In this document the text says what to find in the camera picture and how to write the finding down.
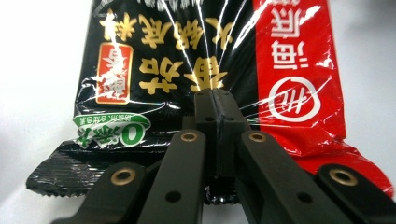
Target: green label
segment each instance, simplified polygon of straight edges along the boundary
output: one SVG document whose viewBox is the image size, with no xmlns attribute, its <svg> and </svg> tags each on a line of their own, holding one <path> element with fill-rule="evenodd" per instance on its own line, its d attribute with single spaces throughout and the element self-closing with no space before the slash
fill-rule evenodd
<svg viewBox="0 0 396 224">
<path fill-rule="evenodd" d="M 135 113 L 110 113 L 76 116 L 79 138 L 76 143 L 87 148 L 91 141 L 100 147 L 121 141 L 127 147 L 139 144 L 151 126 L 148 118 Z"/>
</svg>

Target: white background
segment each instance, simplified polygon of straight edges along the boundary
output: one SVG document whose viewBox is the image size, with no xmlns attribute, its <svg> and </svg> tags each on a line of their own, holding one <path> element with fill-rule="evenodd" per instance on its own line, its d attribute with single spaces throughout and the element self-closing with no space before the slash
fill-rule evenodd
<svg viewBox="0 0 396 224">
<path fill-rule="evenodd" d="M 1 4 L 0 223 L 50 223 L 83 200 L 43 197 L 24 183 L 62 141 L 77 137 L 72 118 L 90 6 Z M 396 183 L 396 1 L 331 0 L 330 7 L 346 142 Z M 247 220 L 239 205 L 205 206 L 203 223 Z"/>
</svg>

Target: snack package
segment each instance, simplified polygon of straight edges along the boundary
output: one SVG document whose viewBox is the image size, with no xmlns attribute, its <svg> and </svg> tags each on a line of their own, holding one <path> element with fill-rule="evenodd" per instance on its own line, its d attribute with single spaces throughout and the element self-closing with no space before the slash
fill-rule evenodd
<svg viewBox="0 0 396 224">
<path fill-rule="evenodd" d="M 344 164 L 393 194 L 344 142 L 325 0 L 93 0 L 73 119 L 79 138 L 43 161 L 27 188 L 81 195 L 114 163 L 154 163 L 203 89 L 230 92 L 251 128 L 271 134 L 306 171 Z M 207 201 L 237 202 L 232 182 Z"/>
</svg>

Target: metal grommet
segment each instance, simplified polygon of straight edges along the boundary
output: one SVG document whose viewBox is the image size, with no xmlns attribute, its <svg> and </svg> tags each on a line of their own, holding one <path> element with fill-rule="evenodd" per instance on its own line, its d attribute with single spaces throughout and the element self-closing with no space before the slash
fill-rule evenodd
<svg viewBox="0 0 396 224">
<path fill-rule="evenodd" d="M 111 176 L 113 185 L 122 186 L 131 183 L 136 177 L 136 171 L 130 168 L 122 168 Z"/>
<path fill-rule="evenodd" d="M 198 135 L 196 133 L 183 133 L 181 135 L 181 140 L 185 141 L 185 142 L 193 142 L 195 140 L 197 140 Z"/>
<path fill-rule="evenodd" d="M 358 185 L 358 179 L 356 178 L 356 176 L 354 176 L 348 171 L 341 169 L 332 169 L 330 170 L 329 174 L 333 180 L 335 180 L 336 182 L 342 185 L 346 185 L 346 186 Z"/>
<path fill-rule="evenodd" d="M 267 140 L 265 135 L 262 133 L 251 133 L 248 136 L 248 138 L 250 138 L 250 140 L 255 141 L 255 142 L 265 142 Z"/>
</svg>

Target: red label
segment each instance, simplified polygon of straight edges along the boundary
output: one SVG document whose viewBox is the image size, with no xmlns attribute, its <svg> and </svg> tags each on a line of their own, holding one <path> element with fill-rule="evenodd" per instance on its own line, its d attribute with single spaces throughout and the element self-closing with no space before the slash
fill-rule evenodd
<svg viewBox="0 0 396 224">
<path fill-rule="evenodd" d="M 327 1 L 255 0 L 254 7 L 262 131 L 311 173 L 326 163 L 345 164 L 392 195 L 384 174 L 344 143 L 343 97 Z"/>
<path fill-rule="evenodd" d="M 130 46 L 122 44 L 101 45 L 96 90 L 98 104 L 128 104 L 133 51 Z"/>
</svg>

